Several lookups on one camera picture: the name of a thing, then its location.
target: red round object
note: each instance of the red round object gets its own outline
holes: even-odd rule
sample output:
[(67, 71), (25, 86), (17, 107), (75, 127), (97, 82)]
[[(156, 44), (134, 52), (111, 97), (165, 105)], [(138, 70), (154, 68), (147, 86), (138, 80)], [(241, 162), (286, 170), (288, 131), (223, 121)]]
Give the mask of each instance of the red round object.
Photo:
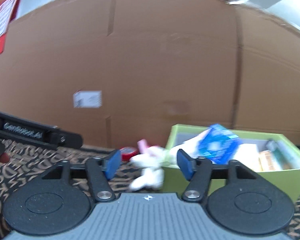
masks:
[(124, 147), (120, 151), (122, 160), (125, 162), (128, 162), (131, 157), (139, 154), (138, 150), (134, 147)]

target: pink ear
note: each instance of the pink ear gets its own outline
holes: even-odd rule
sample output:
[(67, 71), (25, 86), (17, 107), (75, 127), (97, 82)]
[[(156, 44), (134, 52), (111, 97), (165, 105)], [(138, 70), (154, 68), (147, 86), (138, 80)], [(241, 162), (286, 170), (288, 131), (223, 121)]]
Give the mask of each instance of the pink ear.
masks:
[(139, 152), (141, 154), (147, 154), (148, 151), (147, 149), (149, 148), (146, 139), (142, 139), (140, 141), (138, 141), (138, 148), (139, 148)]

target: black circular disc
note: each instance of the black circular disc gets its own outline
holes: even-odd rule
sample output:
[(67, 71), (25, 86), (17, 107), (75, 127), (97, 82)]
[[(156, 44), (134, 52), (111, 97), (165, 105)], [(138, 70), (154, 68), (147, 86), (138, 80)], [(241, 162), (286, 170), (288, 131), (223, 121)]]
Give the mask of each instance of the black circular disc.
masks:
[(207, 209), (225, 228), (248, 235), (265, 235), (286, 227), (294, 213), (290, 198), (269, 183), (242, 180), (213, 192)]
[(8, 225), (23, 234), (47, 236), (80, 224), (90, 211), (88, 197), (60, 179), (39, 180), (14, 192), (4, 203)]

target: white plush toy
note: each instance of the white plush toy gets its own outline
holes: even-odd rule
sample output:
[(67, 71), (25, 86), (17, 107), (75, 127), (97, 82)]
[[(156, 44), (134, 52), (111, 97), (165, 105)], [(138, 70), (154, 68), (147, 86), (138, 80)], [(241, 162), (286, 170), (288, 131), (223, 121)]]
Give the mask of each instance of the white plush toy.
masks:
[(145, 139), (138, 142), (138, 148), (141, 154), (133, 156), (130, 162), (143, 170), (141, 176), (129, 185), (129, 189), (131, 191), (142, 188), (159, 189), (163, 184), (164, 172), (161, 165), (165, 149), (159, 146), (148, 147)]

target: barcode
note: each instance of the barcode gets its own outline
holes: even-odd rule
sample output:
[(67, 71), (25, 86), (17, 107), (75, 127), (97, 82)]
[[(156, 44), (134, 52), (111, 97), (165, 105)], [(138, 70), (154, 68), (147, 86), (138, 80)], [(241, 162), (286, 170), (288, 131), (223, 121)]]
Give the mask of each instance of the barcode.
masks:
[(83, 105), (83, 100), (79, 99), (79, 100), (77, 100), (75, 107), (82, 107), (82, 105)]

